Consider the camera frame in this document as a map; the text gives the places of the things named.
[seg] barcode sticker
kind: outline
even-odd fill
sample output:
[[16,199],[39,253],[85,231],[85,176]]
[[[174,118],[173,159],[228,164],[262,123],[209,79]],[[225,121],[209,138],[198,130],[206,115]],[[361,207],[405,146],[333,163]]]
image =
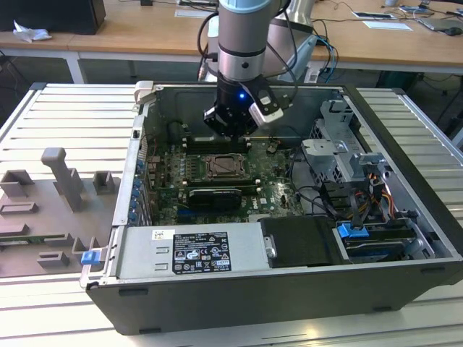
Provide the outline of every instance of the barcode sticker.
[[155,229],[151,234],[152,240],[173,240],[175,229]]

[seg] paper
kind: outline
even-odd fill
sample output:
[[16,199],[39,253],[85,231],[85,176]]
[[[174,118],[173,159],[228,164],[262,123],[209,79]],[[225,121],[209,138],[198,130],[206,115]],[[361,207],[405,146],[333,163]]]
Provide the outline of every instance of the paper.
[[370,29],[387,29],[387,30],[405,30],[405,31],[413,31],[411,27],[404,23],[389,23],[389,22],[381,22],[381,21],[363,21],[367,27]]
[[48,40],[51,38],[48,31],[45,29],[29,29],[28,27],[17,24],[16,21],[14,21],[14,27],[14,36],[28,43],[32,43],[33,40]]

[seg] blue plastic clip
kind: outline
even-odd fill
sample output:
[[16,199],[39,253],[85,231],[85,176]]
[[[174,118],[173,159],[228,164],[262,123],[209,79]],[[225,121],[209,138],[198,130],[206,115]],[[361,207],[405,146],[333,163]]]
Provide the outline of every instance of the blue plastic clip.
[[342,223],[337,229],[342,239],[345,237],[369,237],[370,235],[366,227],[354,229],[351,223]]
[[82,265],[99,265],[101,251],[86,251],[83,252],[80,264]]

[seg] power supply label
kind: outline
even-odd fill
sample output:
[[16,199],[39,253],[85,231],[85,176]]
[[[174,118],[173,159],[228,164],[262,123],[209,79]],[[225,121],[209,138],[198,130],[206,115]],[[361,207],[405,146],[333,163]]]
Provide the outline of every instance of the power supply label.
[[176,275],[232,271],[227,233],[175,234],[173,257]]

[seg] black plastic cover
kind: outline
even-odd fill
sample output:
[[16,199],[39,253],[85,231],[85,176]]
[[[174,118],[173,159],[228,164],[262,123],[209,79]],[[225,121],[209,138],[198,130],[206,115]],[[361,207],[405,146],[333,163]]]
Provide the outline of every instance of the black plastic cover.
[[336,225],[328,217],[264,218],[260,224],[264,237],[271,237],[276,248],[270,267],[344,264],[334,238]]

